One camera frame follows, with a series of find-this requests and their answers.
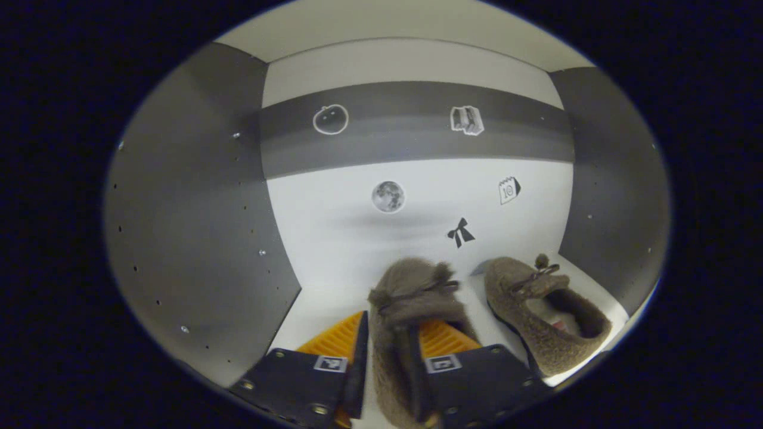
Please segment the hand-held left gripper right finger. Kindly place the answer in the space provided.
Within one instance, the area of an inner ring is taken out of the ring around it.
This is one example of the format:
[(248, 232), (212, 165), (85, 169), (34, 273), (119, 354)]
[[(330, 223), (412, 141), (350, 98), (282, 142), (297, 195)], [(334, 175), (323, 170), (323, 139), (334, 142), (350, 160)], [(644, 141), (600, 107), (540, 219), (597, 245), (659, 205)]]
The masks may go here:
[(412, 417), (427, 428), (488, 428), (551, 396), (502, 344), (483, 346), (430, 320), (398, 331)]

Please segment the brown fuzzy shoe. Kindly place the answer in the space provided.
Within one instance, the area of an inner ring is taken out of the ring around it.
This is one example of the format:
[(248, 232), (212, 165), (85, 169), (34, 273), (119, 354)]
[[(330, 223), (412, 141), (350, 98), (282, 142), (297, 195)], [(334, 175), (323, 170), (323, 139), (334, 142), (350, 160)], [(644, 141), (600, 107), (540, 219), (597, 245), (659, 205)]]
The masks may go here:
[(485, 266), (488, 307), (520, 337), (540, 377), (555, 377), (583, 364), (612, 331), (607, 315), (574, 291), (569, 276), (559, 269), (545, 253), (532, 265), (500, 256)]
[(432, 429), (436, 422), (414, 412), (409, 328), (441, 320), (479, 341), (455, 296), (460, 282), (453, 275), (447, 262), (406, 257), (390, 265), (368, 294), (374, 391), (384, 417), (398, 429)]

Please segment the grey shoe cabinet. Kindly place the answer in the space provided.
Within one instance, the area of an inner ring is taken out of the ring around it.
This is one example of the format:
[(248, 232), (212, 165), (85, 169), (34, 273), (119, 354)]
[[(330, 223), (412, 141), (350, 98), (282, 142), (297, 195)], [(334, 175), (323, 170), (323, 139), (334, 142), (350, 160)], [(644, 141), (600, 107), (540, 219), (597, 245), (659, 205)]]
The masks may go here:
[(482, 0), (289, 0), (142, 101), (104, 193), (107, 256), (150, 336), (230, 387), (363, 309), (404, 256), (449, 262), (488, 343), (482, 266), (545, 253), (621, 342), (673, 227), (664, 158), (628, 96)]

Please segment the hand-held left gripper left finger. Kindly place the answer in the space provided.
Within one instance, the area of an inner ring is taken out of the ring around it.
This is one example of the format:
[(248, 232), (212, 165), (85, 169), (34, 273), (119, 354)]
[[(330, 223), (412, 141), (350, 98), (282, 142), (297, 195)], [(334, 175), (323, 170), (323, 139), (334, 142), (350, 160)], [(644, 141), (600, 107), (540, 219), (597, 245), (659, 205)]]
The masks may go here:
[(360, 310), (300, 347), (274, 348), (229, 392), (302, 428), (352, 428), (362, 418), (370, 315)]

